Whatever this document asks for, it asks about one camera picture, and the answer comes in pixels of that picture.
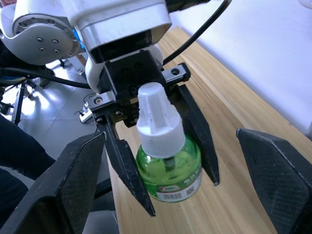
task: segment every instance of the person's leg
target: person's leg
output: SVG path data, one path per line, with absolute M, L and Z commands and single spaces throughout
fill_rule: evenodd
M 54 162 L 34 138 L 0 115 L 0 166 L 36 180 Z
M 0 168 L 0 229 L 27 191 L 19 179 Z

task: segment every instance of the white plastic nozzle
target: white plastic nozzle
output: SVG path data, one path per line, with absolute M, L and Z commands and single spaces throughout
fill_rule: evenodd
M 180 152 L 185 144 L 182 119 L 169 102 L 159 83 L 147 83 L 138 90 L 139 118 L 136 127 L 144 152 L 153 157 L 168 158 Z

